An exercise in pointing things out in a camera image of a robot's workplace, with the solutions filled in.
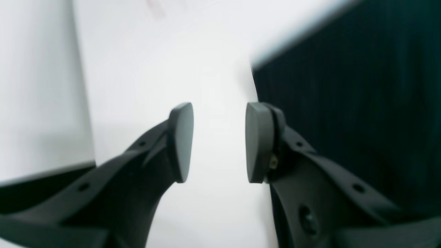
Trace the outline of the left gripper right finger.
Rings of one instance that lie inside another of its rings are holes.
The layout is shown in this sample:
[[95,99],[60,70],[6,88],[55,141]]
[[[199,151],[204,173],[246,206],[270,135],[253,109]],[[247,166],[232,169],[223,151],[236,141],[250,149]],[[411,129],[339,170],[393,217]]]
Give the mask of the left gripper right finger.
[[410,215],[288,127],[283,112],[247,103],[247,175],[278,197],[295,248],[439,248],[440,216]]

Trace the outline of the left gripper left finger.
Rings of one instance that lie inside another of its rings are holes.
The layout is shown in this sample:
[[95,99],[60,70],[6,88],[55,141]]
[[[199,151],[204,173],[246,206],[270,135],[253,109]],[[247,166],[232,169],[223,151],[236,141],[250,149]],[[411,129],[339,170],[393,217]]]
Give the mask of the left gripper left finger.
[[1,215],[1,238],[27,248],[144,248],[162,195],[187,179],[193,127],[192,104],[176,106],[123,154],[45,201]]

